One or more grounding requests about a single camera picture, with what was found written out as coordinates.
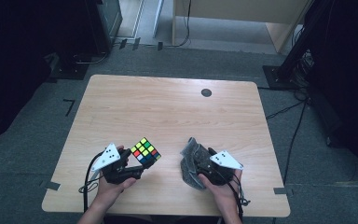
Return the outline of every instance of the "floor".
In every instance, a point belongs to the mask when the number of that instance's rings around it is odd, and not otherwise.
[[[140,44],[157,45],[162,42],[164,46],[172,45],[172,1],[164,1],[155,37],[153,31],[158,0],[121,0],[120,6],[123,23],[118,39],[127,38],[131,42],[134,38],[141,38]],[[176,17],[176,45],[186,38],[185,22],[186,18]],[[190,18],[189,28],[189,40],[182,48],[277,54],[264,22]],[[291,42],[286,43],[281,54],[290,52]]]

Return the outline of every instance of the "gray carpet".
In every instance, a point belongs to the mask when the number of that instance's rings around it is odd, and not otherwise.
[[[267,87],[262,65],[280,65],[284,56],[201,49],[115,47],[89,67],[84,80],[44,83],[11,127],[0,135],[0,223],[75,223],[81,214],[47,213],[41,208],[76,110],[93,74],[253,81]],[[298,100],[290,91],[260,90],[266,115]],[[70,102],[75,105],[66,117]],[[284,175],[288,149],[302,106],[268,120]],[[346,148],[325,144],[324,129],[307,105],[288,166],[291,215],[246,217],[244,223],[358,223],[358,159]]]

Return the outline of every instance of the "rubik's cube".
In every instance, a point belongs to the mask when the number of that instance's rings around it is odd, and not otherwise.
[[[157,161],[161,157],[161,155],[145,137],[131,148],[131,152],[141,164],[150,160]]]

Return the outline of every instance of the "black circular hole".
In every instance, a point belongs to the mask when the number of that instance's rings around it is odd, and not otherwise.
[[[205,96],[205,97],[210,97],[210,96],[212,95],[212,91],[209,90],[209,89],[203,89],[203,90],[201,91],[201,94],[202,94],[203,96]]]

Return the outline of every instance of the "human hand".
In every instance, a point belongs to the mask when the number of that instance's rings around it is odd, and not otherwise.
[[[117,147],[117,150],[122,149],[124,149],[123,146]],[[124,189],[129,188],[136,182],[135,178],[128,178],[121,184],[116,185],[108,183],[102,172],[100,172],[100,176],[97,195],[89,209],[77,223],[101,223],[106,211],[115,203],[118,196]]]
[[[237,182],[241,182],[241,175],[242,170],[235,170],[233,180],[229,183],[231,186],[236,190],[238,194],[238,184]],[[234,193],[232,189],[227,185],[217,186],[211,183],[209,179],[203,175],[199,174],[200,181],[202,184],[212,193],[214,202],[217,205],[217,208],[222,213],[223,219],[227,224],[231,223],[241,223],[241,220],[238,216],[238,209],[237,209],[237,201],[234,198]]]

